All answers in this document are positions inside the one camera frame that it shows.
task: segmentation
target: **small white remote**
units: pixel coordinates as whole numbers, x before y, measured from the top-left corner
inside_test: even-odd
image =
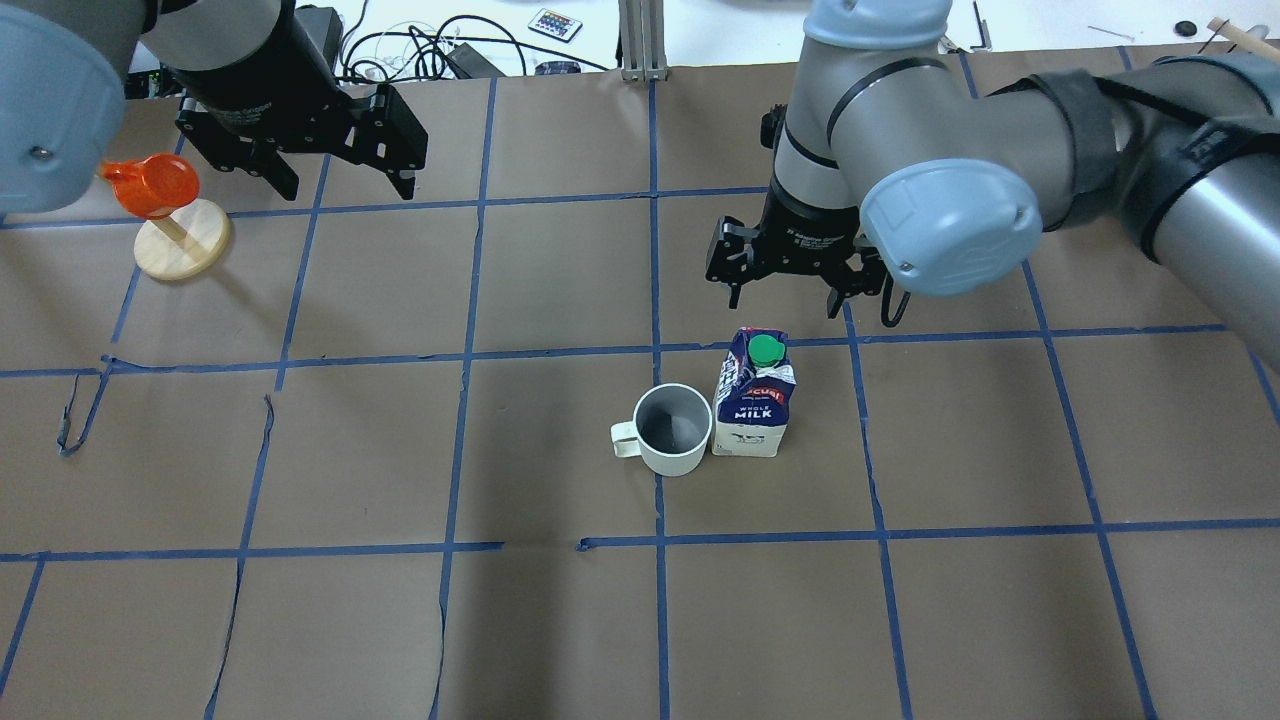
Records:
[[[547,8],[538,10],[534,19],[529,20],[529,29],[534,32],[540,32],[547,37],[554,37],[561,42],[568,42],[573,40],[577,31],[582,29],[581,20],[575,20],[573,18],[566,18],[559,13],[553,13]]]

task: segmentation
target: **red logo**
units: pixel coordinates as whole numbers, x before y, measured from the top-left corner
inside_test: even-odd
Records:
[[[772,398],[778,405],[783,405],[787,398],[782,395],[782,391],[772,387],[753,387],[746,391],[748,397],[768,397]]]

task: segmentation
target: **wooden stand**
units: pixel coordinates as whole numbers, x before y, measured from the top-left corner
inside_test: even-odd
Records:
[[[232,222],[218,204],[197,199],[168,218],[147,220],[133,241],[133,259],[157,281],[180,281],[218,261]]]

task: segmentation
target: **milk carton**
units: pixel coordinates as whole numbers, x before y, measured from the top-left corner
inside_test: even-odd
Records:
[[[787,333],[742,328],[728,346],[716,387],[716,455],[773,457],[787,429],[796,387]]]

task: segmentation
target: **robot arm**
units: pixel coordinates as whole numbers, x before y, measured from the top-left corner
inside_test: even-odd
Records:
[[[119,129],[140,36],[187,88],[178,128],[220,172],[293,200],[280,152],[329,152],[381,170],[407,200],[426,160],[426,131],[396,88],[339,90],[293,0],[0,0],[0,211],[83,195]]]
[[[828,316],[893,284],[963,293],[1018,266],[1043,231],[1110,211],[1280,368],[1280,67],[1180,58],[1033,76],[975,101],[936,56],[948,8],[814,3],[790,104],[762,132],[774,150],[763,218],[722,218],[708,255],[731,306],[774,272],[822,277]]]

